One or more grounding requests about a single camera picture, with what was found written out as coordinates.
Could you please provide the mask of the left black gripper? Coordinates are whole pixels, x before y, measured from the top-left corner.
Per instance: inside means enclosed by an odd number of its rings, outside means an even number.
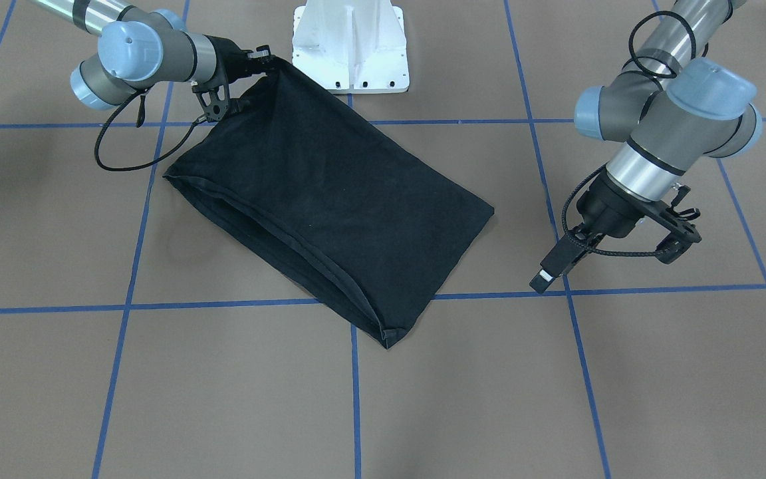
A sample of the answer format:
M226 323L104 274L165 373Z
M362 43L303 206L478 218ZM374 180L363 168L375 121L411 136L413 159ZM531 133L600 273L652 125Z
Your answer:
M540 263L529 285L538 294L544 294L558 278L568 275L591 249L600 243L600 234L611 238L625 238L644 218L638 208L640 202L618 187L608 175L597 175L578 200L578 214L582 227L572 228L551 248Z

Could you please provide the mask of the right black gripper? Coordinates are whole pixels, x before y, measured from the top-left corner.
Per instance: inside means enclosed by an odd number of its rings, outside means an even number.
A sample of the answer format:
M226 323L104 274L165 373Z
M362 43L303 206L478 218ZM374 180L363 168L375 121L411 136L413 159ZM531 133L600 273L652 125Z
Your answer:
M213 37L213 48L217 59L216 70L226 84L253 74L271 72L277 65L270 45L259 45L254 51L244 51L232 40Z

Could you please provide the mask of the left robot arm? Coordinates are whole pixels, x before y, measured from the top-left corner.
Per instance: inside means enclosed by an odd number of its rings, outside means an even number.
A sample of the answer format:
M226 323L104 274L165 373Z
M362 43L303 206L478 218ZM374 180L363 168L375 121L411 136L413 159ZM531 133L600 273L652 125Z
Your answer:
M654 257L669 264L700 242L696 208L684 176L703 157L744 154L763 132L757 88L707 57L708 43L741 1L677 1L641 46L636 29L629 58L611 84L578 98L578 133L620 145L590 173L561 210L563 236L541 262L530 287L544 293L587 255Z

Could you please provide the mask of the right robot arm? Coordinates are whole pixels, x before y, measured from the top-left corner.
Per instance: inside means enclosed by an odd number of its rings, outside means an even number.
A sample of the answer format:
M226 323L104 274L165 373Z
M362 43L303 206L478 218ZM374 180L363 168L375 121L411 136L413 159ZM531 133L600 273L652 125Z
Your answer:
M119 107L159 82L187 82L207 121L232 110L230 85L267 72L267 45L241 49L225 37L189 31L167 9L146 11L127 1L39 1L39 8L97 37L97 52L70 76L76 97L97 110Z

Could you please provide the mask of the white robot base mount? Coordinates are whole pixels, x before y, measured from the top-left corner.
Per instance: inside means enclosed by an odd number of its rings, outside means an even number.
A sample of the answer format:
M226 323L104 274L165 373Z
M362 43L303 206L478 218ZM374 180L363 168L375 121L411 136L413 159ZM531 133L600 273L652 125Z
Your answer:
M293 13L295 68L333 94L410 88L404 10L390 1L307 1Z

